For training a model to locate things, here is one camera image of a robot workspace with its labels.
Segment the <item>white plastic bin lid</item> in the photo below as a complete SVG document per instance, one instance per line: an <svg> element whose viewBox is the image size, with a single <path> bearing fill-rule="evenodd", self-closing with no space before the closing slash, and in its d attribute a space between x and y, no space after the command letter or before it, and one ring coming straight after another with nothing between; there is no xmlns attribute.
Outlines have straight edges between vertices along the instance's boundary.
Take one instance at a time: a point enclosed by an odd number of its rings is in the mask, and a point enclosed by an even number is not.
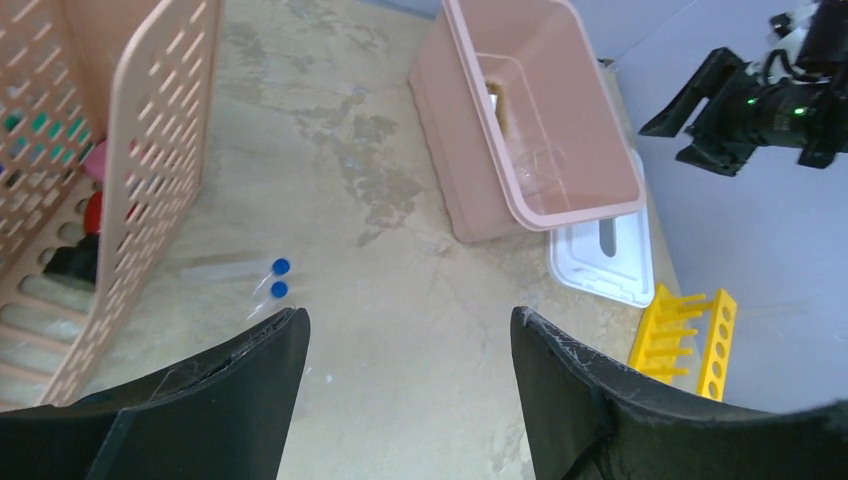
<svg viewBox="0 0 848 480"><path fill-rule="evenodd" d="M655 295L649 208L550 231L548 270L565 287L648 307Z"/></svg>

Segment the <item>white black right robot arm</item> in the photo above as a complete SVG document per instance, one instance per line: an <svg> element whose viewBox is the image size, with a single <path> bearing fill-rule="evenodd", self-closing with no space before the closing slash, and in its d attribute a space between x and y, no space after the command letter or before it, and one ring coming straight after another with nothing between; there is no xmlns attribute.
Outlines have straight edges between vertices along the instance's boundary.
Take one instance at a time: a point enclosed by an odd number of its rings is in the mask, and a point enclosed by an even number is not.
<svg viewBox="0 0 848 480"><path fill-rule="evenodd" d="M847 150L847 4L806 1L770 24L776 40L762 59L712 50L640 135L685 132L677 161L727 177L760 147L794 148L799 165L829 167Z"/></svg>

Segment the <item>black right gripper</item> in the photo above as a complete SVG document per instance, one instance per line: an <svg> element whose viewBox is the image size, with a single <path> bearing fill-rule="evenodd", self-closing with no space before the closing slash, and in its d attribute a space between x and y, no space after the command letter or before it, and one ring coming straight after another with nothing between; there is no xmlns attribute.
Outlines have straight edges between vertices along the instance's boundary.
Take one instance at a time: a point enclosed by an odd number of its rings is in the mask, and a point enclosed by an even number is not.
<svg viewBox="0 0 848 480"><path fill-rule="evenodd" d="M706 106L685 132L688 146L675 159L734 177L761 147L799 151L797 163L825 169L847 151L847 70L823 83L782 80L760 85L726 47L712 50L683 88L639 130L673 138L702 100Z"/></svg>

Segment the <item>blue capped tube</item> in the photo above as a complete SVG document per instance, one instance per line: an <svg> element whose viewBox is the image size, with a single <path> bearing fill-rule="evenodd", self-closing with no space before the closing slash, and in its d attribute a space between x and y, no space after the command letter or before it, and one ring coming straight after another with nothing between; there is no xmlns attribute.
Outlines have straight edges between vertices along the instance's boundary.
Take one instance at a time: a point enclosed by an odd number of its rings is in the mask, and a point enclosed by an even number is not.
<svg viewBox="0 0 848 480"><path fill-rule="evenodd" d="M291 262L282 257L225 261L193 265L181 270L180 276L191 281L236 281L281 277L291 270Z"/></svg>
<svg viewBox="0 0 848 480"><path fill-rule="evenodd" d="M289 293L288 285L282 280L272 280L259 285L253 295L253 307L247 315L250 321L261 321L277 312Z"/></svg>

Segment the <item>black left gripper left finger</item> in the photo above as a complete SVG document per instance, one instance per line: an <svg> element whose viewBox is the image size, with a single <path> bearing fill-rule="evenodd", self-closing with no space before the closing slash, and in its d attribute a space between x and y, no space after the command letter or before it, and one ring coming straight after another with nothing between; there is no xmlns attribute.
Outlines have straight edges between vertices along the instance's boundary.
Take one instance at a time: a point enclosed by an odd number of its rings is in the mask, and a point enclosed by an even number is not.
<svg viewBox="0 0 848 480"><path fill-rule="evenodd" d="M5 479L273 479L310 341L304 309L67 406L1 416Z"/></svg>

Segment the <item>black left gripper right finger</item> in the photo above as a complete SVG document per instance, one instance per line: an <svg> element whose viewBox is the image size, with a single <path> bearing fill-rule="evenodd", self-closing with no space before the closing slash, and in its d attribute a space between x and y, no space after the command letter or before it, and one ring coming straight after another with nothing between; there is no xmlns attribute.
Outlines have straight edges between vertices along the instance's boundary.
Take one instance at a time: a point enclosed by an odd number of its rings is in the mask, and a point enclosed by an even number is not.
<svg viewBox="0 0 848 480"><path fill-rule="evenodd" d="M767 413L656 381L512 311L511 351L539 479L843 479L847 405Z"/></svg>

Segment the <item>brown bristle tube brush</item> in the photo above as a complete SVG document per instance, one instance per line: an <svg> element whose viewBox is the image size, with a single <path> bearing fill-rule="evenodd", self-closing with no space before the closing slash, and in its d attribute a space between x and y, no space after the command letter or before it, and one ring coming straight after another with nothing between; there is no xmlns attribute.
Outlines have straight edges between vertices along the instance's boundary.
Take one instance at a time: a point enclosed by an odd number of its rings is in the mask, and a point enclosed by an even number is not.
<svg viewBox="0 0 848 480"><path fill-rule="evenodd" d="M510 112L510 102L506 87L495 80L487 80L485 86L501 135L504 141L508 141L514 130L514 120Z"/></svg>

